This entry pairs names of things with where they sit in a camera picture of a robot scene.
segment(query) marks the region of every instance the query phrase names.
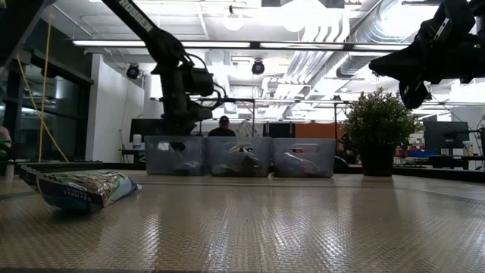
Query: man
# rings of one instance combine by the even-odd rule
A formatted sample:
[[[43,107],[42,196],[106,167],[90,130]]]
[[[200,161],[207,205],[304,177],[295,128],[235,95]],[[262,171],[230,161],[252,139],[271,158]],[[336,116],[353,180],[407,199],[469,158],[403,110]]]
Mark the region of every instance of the man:
[[[215,128],[209,132],[210,137],[235,137],[233,130],[229,129],[229,118],[222,116],[219,119],[219,128]]]

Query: textured tabletop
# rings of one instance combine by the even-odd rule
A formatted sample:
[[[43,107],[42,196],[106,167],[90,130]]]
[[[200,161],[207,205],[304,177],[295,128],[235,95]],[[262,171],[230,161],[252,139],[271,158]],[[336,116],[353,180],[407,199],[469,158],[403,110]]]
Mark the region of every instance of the textured tabletop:
[[[127,174],[142,191],[93,215],[0,181],[0,272],[485,271],[478,184]]]

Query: robotic arm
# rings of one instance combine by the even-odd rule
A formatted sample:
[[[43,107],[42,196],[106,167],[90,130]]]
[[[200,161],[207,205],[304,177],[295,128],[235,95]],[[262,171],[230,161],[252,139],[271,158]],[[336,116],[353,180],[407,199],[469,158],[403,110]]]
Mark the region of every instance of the robotic arm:
[[[470,83],[475,77],[485,77],[485,36],[480,31],[484,7],[484,0],[443,0],[434,17],[421,24],[410,46],[371,61],[369,68],[399,80],[399,94],[409,109],[427,98],[424,81]],[[475,16],[478,35],[469,34]]]
[[[207,68],[195,68],[182,43],[158,28],[132,0],[102,0],[143,42],[157,62],[152,74],[161,77],[164,105],[164,132],[167,135],[189,135],[196,122],[212,118],[212,110],[226,98],[214,90],[212,74]],[[193,102],[189,95],[218,94],[211,107]]]

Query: plant pot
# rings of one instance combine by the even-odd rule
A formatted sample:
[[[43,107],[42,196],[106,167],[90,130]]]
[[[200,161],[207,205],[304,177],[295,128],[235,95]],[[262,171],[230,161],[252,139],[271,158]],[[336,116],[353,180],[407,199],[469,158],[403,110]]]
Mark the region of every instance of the plant pot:
[[[366,176],[389,177],[393,175],[394,145],[369,145],[361,147],[359,154]]]

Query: potted plant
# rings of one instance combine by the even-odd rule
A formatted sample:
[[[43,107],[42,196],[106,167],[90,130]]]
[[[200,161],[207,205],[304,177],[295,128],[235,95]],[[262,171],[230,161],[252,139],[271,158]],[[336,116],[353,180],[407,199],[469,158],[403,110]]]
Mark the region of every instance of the potted plant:
[[[396,147],[420,130],[411,111],[383,88],[350,105],[343,128],[356,146],[364,175],[391,176]]]

